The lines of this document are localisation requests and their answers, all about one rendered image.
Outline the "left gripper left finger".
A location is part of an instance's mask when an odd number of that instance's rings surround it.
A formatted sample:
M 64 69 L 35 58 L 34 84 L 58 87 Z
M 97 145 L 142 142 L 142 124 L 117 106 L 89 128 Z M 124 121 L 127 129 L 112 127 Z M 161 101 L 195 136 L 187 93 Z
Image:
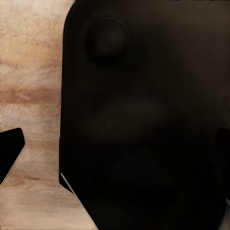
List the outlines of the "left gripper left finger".
M 20 127 L 0 133 L 0 185 L 25 146 Z

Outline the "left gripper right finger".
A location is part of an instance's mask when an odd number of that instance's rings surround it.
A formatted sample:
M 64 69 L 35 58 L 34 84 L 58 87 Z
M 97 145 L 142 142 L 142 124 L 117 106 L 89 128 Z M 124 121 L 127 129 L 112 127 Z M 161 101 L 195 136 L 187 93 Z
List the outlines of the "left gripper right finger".
M 230 166 L 230 129 L 220 127 L 215 144 Z

